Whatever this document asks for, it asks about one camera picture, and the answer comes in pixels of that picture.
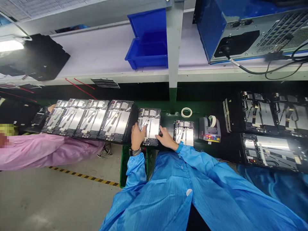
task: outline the concrete floor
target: concrete floor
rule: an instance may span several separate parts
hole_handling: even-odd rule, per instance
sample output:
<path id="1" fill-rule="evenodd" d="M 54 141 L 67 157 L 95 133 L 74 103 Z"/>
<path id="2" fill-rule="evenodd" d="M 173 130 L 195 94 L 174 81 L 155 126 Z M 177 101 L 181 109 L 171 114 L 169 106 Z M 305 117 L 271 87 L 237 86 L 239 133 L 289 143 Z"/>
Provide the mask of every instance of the concrete floor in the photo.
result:
<path id="1" fill-rule="evenodd" d="M 121 150 L 61 168 L 119 183 Z M 0 182 L 0 231 L 97 231 L 121 191 L 48 168 L 0 172 Z"/>

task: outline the blue storage tray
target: blue storage tray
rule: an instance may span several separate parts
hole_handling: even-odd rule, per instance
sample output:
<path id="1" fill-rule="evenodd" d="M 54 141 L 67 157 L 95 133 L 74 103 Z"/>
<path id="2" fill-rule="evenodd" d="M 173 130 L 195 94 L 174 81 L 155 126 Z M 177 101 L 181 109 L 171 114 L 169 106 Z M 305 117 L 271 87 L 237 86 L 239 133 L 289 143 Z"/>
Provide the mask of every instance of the blue storage tray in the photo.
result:
<path id="1" fill-rule="evenodd" d="M 163 8 L 127 17 L 136 37 L 125 57 L 132 69 L 168 67 L 166 10 Z"/>

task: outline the automatic tape dispenser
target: automatic tape dispenser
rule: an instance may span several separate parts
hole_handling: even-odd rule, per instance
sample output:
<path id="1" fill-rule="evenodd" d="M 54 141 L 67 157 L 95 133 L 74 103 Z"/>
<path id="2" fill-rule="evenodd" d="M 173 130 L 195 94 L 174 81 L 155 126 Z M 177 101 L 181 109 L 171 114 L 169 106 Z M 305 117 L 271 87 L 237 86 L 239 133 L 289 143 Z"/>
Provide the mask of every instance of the automatic tape dispenser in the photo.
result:
<path id="1" fill-rule="evenodd" d="M 199 139 L 211 142 L 220 143 L 221 133 L 218 119 L 211 115 L 207 117 L 201 117 L 199 119 Z"/>

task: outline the fluorescent light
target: fluorescent light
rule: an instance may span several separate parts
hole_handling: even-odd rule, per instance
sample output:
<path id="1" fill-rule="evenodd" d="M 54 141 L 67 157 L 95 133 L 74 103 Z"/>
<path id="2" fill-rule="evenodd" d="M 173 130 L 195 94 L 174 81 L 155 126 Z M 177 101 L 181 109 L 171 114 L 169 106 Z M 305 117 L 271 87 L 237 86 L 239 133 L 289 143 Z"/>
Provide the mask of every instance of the fluorescent light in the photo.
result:
<path id="1" fill-rule="evenodd" d="M 0 52 L 23 49 L 23 44 L 15 40 L 0 42 Z"/>

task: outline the shelf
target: shelf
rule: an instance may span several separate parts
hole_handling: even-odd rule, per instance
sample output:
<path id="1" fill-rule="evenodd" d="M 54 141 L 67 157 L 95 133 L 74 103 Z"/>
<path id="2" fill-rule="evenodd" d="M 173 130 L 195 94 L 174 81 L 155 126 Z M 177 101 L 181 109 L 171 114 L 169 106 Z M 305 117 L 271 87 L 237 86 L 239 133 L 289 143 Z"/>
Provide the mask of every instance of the shelf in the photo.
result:
<path id="1" fill-rule="evenodd" d="M 192 24 L 193 11 L 187 11 L 183 16 L 182 40 L 180 47 L 178 81 L 267 81 L 264 75 L 246 73 L 230 62 L 209 65 L 202 47 L 200 36 L 195 24 Z M 118 83 L 134 82 L 168 82 L 168 69 L 147 67 L 132 70 L 124 60 L 134 38 L 128 22 L 120 25 L 105 26 L 98 29 L 86 29 L 52 37 L 71 55 L 55 80 L 38 82 L 32 78 L 13 80 L 0 78 L 0 83 L 13 81 L 15 83 L 39 83 L 42 85 L 66 85 L 65 80 L 74 78 L 86 83 L 93 83 L 91 78 L 112 78 Z M 289 61 L 277 61 L 270 67 L 277 67 Z M 239 61 L 251 71 L 263 72 L 267 63 L 262 58 Z M 297 64 L 280 69 L 270 78 L 287 76 L 296 70 Z M 308 80 L 307 64 L 287 80 Z"/>
<path id="2" fill-rule="evenodd" d="M 19 22 L 29 35 L 45 34 L 61 28 L 84 24 L 89 27 L 127 20 L 128 14 L 166 8 L 172 1 L 166 0 L 102 0 L 83 7 L 70 9 L 45 17 Z M 16 26 L 10 24 L 0 27 L 0 36 L 24 36 Z"/>

